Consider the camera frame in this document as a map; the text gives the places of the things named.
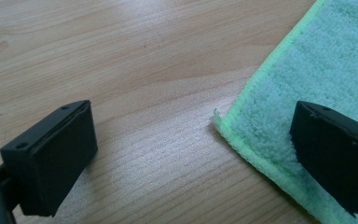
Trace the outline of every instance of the microfiber cloth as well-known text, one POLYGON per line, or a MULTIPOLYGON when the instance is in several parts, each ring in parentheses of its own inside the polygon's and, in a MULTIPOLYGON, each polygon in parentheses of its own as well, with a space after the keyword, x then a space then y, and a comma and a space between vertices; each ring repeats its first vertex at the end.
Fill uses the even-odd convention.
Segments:
POLYGON ((289 134, 296 102, 358 121, 358 0, 317 1, 213 122, 231 146, 322 223, 358 223, 303 168, 289 134))

